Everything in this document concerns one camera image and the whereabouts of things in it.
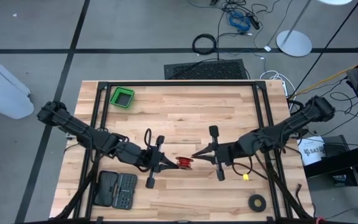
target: white bucket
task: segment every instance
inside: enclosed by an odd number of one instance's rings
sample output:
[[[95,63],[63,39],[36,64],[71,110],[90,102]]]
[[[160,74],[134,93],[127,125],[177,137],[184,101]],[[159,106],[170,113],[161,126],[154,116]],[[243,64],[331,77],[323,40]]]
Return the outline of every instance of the white bucket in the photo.
[[[30,90],[0,65],[0,113],[13,119],[32,114],[34,106],[29,94]]]

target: wooden table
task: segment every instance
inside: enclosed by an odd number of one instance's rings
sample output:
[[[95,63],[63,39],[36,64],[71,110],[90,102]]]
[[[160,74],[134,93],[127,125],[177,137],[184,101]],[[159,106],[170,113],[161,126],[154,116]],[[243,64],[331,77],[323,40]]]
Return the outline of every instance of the wooden table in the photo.
[[[90,123],[98,82],[84,81],[78,97],[75,114],[77,118]],[[144,134],[152,129],[152,143],[158,135],[165,136],[162,151],[175,161],[176,156],[190,157],[206,147],[211,141],[208,127],[219,127],[219,142],[236,141],[239,136],[257,129],[257,115],[251,87],[248,86],[131,86],[135,99],[129,110],[109,105],[106,127],[110,132],[128,136],[132,142],[145,147]],[[267,81],[267,91],[274,123],[289,117],[287,102],[281,81]],[[262,94],[259,94],[264,123],[267,124]],[[100,124],[103,99],[99,107],[96,127]],[[68,146],[76,141],[68,141]],[[297,148],[295,141],[289,146]],[[55,192],[50,216],[54,217],[69,202],[78,188],[85,150],[75,146],[64,155],[62,169]],[[246,158],[237,162],[249,164]],[[263,173],[254,159],[254,168]],[[300,200],[309,214],[313,206],[299,154],[287,151],[282,154],[287,185],[295,194],[297,184],[302,184]],[[212,221],[266,221],[274,217],[272,199],[267,180],[251,173],[250,180],[244,181],[231,167],[225,167],[226,180],[217,180],[215,166],[197,160],[193,170],[165,170],[156,175],[154,189],[145,188],[149,173],[141,173],[134,166],[120,163],[117,159],[103,158],[99,170],[111,170],[136,174],[134,204],[131,210],[93,206],[92,219],[103,216],[104,220],[212,220]],[[237,167],[240,173],[246,169]],[[278,199],[281,214],[285,216],[282,195]],[[264,212],[253,212],[248,198],[261,194],[267,201]],[[81,217],[85,214],[85,192],[81,206]]]

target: red object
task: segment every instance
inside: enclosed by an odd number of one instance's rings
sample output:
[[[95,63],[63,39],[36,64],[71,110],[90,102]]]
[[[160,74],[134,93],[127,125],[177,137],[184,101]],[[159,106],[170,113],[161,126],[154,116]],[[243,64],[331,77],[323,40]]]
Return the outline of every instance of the red object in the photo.
[[[186,157],[176,157],[178,160],[177,165],[179,169],[185,169],[185,170],[191,170],[191,162],[193,162],[193,159],[189,159]]]

